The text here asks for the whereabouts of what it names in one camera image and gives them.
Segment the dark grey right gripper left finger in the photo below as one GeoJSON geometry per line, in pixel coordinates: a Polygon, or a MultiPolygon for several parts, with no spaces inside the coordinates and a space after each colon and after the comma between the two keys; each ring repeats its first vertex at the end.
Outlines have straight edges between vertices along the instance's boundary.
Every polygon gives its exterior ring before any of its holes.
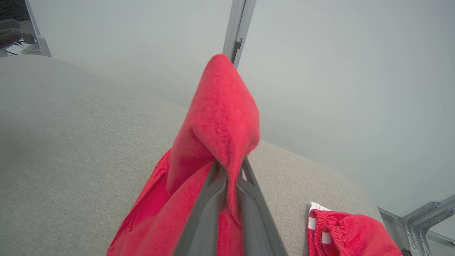
{"type": "Polygon", "coordinates": [[[226,201],[226,170],[215,160],[177,243],[174,256],[215,256],[219,213],[226,201]]]}

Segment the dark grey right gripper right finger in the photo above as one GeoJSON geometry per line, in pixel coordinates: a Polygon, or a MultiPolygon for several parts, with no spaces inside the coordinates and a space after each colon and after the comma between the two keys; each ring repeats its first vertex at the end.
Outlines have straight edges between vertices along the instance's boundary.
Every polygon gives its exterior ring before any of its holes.
{"type": "Polygon", "coordinates": [[[236,183],[246,256],[286,256],[288,253],[247,157],[236,183]]]}

